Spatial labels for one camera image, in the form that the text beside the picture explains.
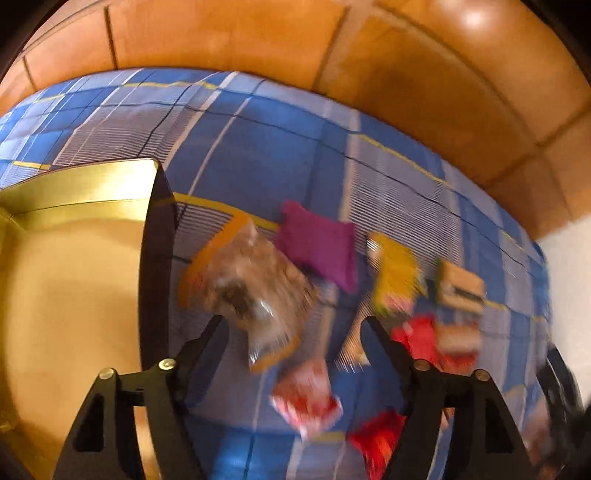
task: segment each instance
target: white wall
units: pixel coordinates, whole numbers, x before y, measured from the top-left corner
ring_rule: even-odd
[[[548,259],[552,338],[591,399],[591,215],[538,242]]]

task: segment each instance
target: transparent plastic bag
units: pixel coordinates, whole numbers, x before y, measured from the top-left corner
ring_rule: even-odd
[[[203,249],[206,258],[194,259],[192,290],[206,310],[248,332],[249,366],[263,371],[298,347],[316,288],[250,217],[235,218],[218,235]]]

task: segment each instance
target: blue plaid tablecloth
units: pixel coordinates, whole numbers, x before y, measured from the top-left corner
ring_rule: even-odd
[[[478,366],[502,390],[519,427],[540,396],[535,372],[550,325],[548,274],[524,229],[457,169],[393,127],[310,92],[240,72],[133,69],[46,88],[0,119],[0,187],[44,170],[95,160],[153,157],[179,203],[171,275],[170,354],[200,335],[210,316],[176,305],[190,258],[236,209],[273,237],[285,199],[385,232],[415,252],[426,276],[438,257],[486,282]],[[370,285],[367,275],[361,284]],[[187,427],[212,479],[364,478],[361,455],[339,432],[385,408],[371,367],[331,371],[345,414],[333,435],[304,444],[269,406],[280,372],[315,355],[329,365],[349,330],[359,295],[319,281],[320,303],[295,355],[263,375],[246,365],[243,332],[230,330],[222,362]],[[440,321],[462,314],[426,299],[418,312]],[[449,431],[440,434],[430,478],[441,478]]]

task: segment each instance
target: open box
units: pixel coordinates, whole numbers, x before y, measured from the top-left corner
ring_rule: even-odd
[[[0,192],[0,438],[35,478],[51,478],[102,368],[125,374],[167,356],[175,222],[149,158],[49,171]],[[153,462],[141,414],[137,424]]]

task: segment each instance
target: red candy wrapper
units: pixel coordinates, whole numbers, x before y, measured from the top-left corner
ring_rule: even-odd
[[[363,455],[368,480],[381,480],[402,433],[406,417],[387,411],[347,435]]]
[[[289,372],[273,389],[271,405],[302,440],[331,428],[343,414],[340,400],[330,392],[324,359],[313,359]]]

